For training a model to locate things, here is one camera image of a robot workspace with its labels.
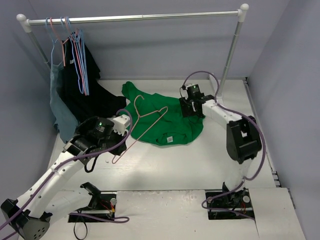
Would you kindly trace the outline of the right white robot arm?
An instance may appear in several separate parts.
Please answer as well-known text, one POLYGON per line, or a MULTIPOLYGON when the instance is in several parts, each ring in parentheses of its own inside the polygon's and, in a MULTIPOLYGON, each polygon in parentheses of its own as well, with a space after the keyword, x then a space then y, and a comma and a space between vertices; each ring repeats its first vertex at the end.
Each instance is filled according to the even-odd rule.
POLYGON ((221 200, 227 206, 239 201, 238 191, 244 188, 245 177, 250 165, 262 149, 261 138, 255 127, 255 118, 247 118, 226 110, 223 102, 201 92, 198 84, 183 85, 187 96, 181 96, 179 103, 184 118, 197 116, 210 118, 226 131, 226 151, 234 169, 228 173, 222 184, 221 200))

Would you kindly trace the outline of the green t shirt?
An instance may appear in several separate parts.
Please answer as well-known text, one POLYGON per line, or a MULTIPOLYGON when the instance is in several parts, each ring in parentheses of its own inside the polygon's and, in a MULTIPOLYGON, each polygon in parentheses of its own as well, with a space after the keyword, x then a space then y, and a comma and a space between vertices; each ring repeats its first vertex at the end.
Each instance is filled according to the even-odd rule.
POLYGON ((133 139, 158 146, 187 145, 203 131, 203 118, 183 117, 178 98, 139 90, 132 82, 122 85, 122 94, 130 103, 135 128, 133 139))

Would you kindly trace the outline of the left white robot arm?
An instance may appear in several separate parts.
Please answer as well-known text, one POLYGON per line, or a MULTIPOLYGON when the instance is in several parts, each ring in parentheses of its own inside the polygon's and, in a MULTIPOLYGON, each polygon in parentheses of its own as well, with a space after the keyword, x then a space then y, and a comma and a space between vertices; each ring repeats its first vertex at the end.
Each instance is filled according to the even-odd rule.
POLYGON ((127 128, 132 120, 122 114, 113 118, 93 116, 82 122, 73 137, 63 147, 58 158, 42 177, 16 200, 6 199, 0 209, 10 225, 25 240, 39 240, 54 222, 78 209, 96 209, 101 191, 90 182, 54 199, 66 183, 91 159, 109 152, 119 156, 127 149, 127 128))

